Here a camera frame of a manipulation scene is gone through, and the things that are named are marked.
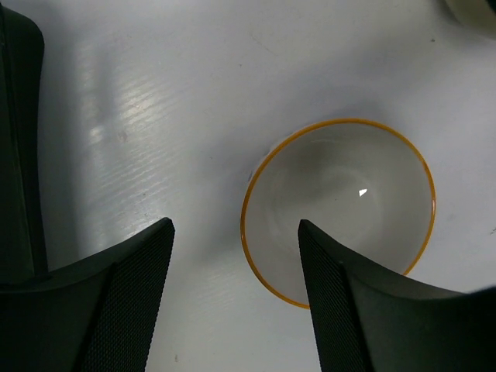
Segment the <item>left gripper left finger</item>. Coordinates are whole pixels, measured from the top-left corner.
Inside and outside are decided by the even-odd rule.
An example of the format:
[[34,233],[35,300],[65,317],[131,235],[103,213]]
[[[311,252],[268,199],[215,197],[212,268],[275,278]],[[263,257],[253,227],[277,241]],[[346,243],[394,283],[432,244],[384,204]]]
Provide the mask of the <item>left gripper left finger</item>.
[[162,218],[45,275],[1,286],[3,371],[143,371],[174,243]]

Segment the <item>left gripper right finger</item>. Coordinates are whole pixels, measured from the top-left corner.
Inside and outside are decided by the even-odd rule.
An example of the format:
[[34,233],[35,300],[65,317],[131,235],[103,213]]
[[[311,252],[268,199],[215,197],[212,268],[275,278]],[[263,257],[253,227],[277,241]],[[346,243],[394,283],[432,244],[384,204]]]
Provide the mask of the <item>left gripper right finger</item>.
[[493,371],[495,290],[397,274],[301,220],[298,243],[324,371]]

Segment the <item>white bowl orange rim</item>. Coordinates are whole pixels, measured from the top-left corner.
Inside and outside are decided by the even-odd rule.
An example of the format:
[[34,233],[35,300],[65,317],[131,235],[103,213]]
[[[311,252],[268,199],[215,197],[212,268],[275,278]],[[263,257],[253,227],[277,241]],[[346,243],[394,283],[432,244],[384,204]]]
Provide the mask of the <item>white bowl orange rim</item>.
[[301,220],[405,275],[428,246],[435,217],[435,183],[416,146],[379,122],[341,118],[306,126],[267,151],[247,184],[240,239],[257,280],[307,308]]

